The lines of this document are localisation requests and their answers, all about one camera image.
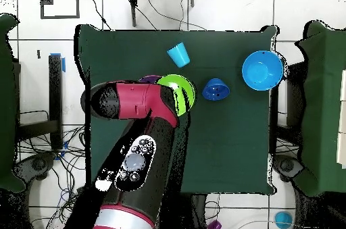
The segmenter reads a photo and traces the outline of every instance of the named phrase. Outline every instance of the light blue cup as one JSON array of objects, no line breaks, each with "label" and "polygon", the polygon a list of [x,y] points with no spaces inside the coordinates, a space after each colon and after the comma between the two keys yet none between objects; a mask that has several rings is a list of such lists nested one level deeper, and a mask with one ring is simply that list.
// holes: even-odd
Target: light blue cup
[{"label": "light blue cup", "polygon": [[190,58],[187,55],[187,50],[185,49],[184,43],[179,43],[170,50],[167,50],[167,53],[179,68],[190,63]]},{"label": "light blue cup", "polygon": [[242,74],[247,86],[265,91],[274,88],[284,73],[281,59],[271,51],[256,51],[244,61]]},{"label": "light blue cup", "polygon": [[288,212],[281,211],[275,215],[276,226],[278,226],[280,229],[290,228],[292,221],[293,221],[292,215],[289,214]]}]

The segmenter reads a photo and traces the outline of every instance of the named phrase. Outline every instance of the blue object on floor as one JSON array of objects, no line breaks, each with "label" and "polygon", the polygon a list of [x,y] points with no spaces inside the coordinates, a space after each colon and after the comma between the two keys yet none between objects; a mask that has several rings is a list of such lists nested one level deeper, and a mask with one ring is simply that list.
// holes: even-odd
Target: blue object on floor
[{"label": "blue object on floor", "polygon": [[266,91],[274,88],[284,73],[281,59],[271,51],[256,51],[244,61],[242,74],[247,86]]},{"label": "blue object on floor", "polygon": [[170,50],[167,50],[167,53],[179,68],[190,63],[190,58],[187,55],[184,43],[179,43]]},{"label": "blue object on floor", "polygon": [[281,211],[278,212],[275,215],[275,222],[276,225],[280,228],[280,229],[287,229],[291,227],[292,224],[292,215],[289,214],[288,212],[285,211]]},{"label": "blue object on floor", "polygon": [[219,78],[210,79],[202,91],[203,97],[211,101],[221,100],[229,94],[230,89]]}]

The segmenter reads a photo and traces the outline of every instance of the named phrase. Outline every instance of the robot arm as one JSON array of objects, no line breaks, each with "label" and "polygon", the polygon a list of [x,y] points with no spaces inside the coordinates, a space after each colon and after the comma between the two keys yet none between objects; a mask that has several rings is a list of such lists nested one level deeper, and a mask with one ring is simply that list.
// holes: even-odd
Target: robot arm
[{"label": "robot arm", "polygon": [[172,89],[136,82],[103,83],[91,89],[91,113],[97,118],[134,121],[104,161],[94,185],[78,198],[65,229],[79,229],[77,219],[86,213],[88,199],[97,207],[89,214],[93,229],[153,229],[178,125]]}]

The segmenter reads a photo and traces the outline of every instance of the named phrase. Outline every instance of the blue bowl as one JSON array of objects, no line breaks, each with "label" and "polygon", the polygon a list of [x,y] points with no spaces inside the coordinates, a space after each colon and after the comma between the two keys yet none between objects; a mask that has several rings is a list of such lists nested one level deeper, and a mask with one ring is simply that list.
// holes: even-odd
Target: blue bowl
[{"label": "blue bowl", "polygon": [[204,98],[210,101],[219,101],[230,94],[230,89],[219,78],[212,78],[208,81],[202,91]]},{"label": "blue bowl", "polygon": [[242,74],[247,86],[265,91],[274,88],[284,74],[281,59],[271,51],[256,51],[244,61]]}]

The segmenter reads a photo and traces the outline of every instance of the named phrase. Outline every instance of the blue cup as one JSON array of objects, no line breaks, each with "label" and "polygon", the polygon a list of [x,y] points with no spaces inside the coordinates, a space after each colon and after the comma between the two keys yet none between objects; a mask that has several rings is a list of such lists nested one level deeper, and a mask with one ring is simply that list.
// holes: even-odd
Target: blue cup
[{"label": "blue cup", "polygon": [[187,55],[184,43],[179,43],[170,50],[167,50],[167,53],[179,68],[190,63],[190,58]]},{"label": "blue cup", "polygon": [[292,221],[292,215],[288,212],[281,211],[275,215],[276,226],[278,226],[280,229],[290,228]]},{"label": "blue cup", "polygon": [[218,101],[226,98],[230,94],[230,89],[219,78],[212,78],[202,91],[204,98],[210,101]]}]

